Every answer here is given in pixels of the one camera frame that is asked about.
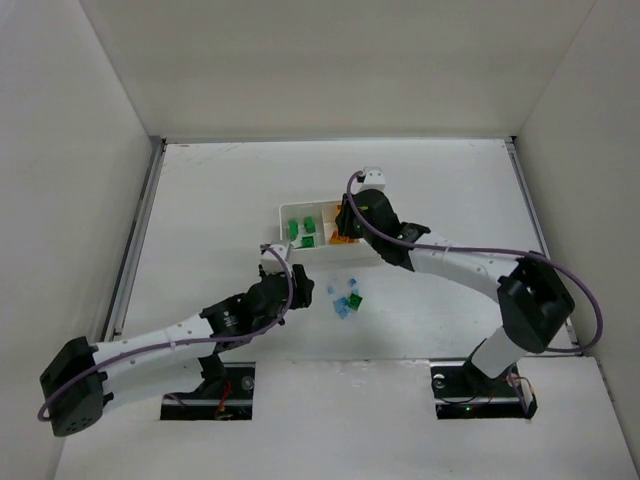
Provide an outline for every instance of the black bracket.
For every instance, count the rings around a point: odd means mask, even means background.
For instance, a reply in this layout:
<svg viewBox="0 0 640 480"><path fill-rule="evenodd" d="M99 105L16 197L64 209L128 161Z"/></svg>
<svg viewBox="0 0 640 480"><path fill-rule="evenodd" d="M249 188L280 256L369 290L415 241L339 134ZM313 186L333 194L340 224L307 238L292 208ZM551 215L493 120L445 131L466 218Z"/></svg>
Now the black bracket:
<svg viewBox="0 0 640 480"><path fill-rule="evenodd" d="M379 190L363 190L354 194L353 200L362 216L385 235L407 243L415 243L422 234L431 232L429 227L423 225L400 222L389 199ZM411 248L380 238L364 227L351 208L346 194L342 196L340 213L335 221L339 235L354 239L364 238L385 262L413 271L409 259Z"/></svg>
<svg viewBox="0 0 640 480"><path fill-rule="evenodd" d="M94 350L86 337L74 338L62 347L56 358L40 375L45 398L76 375L95 366ZM71 386L49 407L51 428L56 437L80 432L102 417L102 409L109 400L104 397L102 382L106 375L92 373Z"/></svg>
<svg viewBox="0 0 640 480"><path fill-rule="evenodd" d="M498 282L498 302L507 336L520 348L542 353L575 308L562 280L546 263L518 258Z"/></svg>

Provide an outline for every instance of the blue block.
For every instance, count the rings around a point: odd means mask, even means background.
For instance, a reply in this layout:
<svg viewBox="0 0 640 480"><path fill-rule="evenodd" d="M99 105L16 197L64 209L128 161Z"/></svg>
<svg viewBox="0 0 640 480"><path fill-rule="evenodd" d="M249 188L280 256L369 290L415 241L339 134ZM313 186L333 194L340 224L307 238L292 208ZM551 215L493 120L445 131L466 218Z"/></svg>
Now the blue block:
<svg viewBox="0 0 640 480"><path fill-rule="evenodd" d="M348 307L347 297L341 297L338 300L333 302L333 309L338 314L341 319L345 319L349 316L349 307Z"/></svg>

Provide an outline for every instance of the small block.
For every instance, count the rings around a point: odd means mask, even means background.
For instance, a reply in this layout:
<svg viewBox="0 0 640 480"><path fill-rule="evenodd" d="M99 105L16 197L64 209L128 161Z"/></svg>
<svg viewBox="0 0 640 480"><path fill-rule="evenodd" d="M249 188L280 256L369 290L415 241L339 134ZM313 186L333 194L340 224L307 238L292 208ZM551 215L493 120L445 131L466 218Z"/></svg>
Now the small block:
<svg viewBox="0 0 640 480"><path fill-rule="evenodd" d="M313 237L302 237L300 241L300 246L302 248L313 248L315 246L315 242L313 241Z"/></svg>
<svg viewBox="0 0 640 480"><path fill-rule="evenodd" d="M344 242L340 240L340 237L338 236L338 231L334 230L333 233L331 234L331 238L329 239L329 245L340 245L342 243Z"/></svg>
<svg viewBox="0 0 640 480"><path fill-rule="evenodd" d="M292 242L298 238L298 222L289 220L289 240Z"/></svg>
<svg viewBox="0 0 640 480"><path fill-rule="evenodd" d="M349 297L349 308L357 312L358 308L360 308L361 303L362 303L362 297L360 297L359 295L356 295L355 293L352 293L351 296Z"/></svg>
<svg viewBox="0 0 640 480"><path fill-rule="evenodd" d="M316 233L316 224L311 217L305 217L303 220L304 229L307 233Z"/></svg>
<svg viewBox="0 0 640 480"><path fill-rule="evenodd" d="M338 311L338 316L344 320L345 318L347 318L349 316L349 309L346 307L342 307L339 311Z"/></svg>
<svg viewBox="0 0 640 480"><path fill-rule="evenodd" d="M339 298L338 300L334 300L333 309L338 315L340 315L340 312L344 312L345 310L348 310L345 304L342 302L341 298Z"/></svg>

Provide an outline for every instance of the rectangular slot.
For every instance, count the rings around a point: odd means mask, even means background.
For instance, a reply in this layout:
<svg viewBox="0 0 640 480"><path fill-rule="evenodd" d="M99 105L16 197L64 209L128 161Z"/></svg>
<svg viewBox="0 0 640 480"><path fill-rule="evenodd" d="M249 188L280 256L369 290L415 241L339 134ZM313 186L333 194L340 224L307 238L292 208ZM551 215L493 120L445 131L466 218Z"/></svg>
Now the rectangular slot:
<svg viewBox="0 0 640 480"><path fill-rule="evenodd" d="M537 402L528 381L516 381L514 388L506 377L499 377L472 387L464 377L463 363L445 361L431 364L431 388L439 420L533 417ZM512 373L520 378L517 367Z"/></svg>
<svg viewBox="0 0 640 480"><path fill-rule="evenodd" d="M165 395L160 420L251 420L255 363L226 363L224 367L226 379L208 396L196 393Z"/></svg>

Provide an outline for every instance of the green block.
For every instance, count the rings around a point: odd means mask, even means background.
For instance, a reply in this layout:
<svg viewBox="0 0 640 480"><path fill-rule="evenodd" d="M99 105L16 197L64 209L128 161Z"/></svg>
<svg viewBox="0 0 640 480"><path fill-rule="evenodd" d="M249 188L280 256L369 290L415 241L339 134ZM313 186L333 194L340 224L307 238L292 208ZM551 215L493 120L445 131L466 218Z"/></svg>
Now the green block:
<svg viewBox="0 0 640 480"><path fill-rule="evenodd" d="M359 297L355 293L352 293L351 296L349 297L347 305L349 305L349 308L351 310L355 310L357 312L358 308L360 308L361 303L362 303L362 297Z"/></svg>
<svg viewBox="0 0 640 480"><path fill-rule="evenodd" d="M302 237L300 241L301 248L313 248L315 242L313 241L313 237Z"/></svg>
<svg viewBox="0 0 640 480"><path fill-rule="evenodd" d="M304 229L307 233L316 233L316 224L311 217L305 217L303 220Z"/></svg>
<svg viewBox="0 0 640 480"><path fill-rule="evenodd" d="M292 242L298 238L298 222L289 220L289 240Z"/></svg>

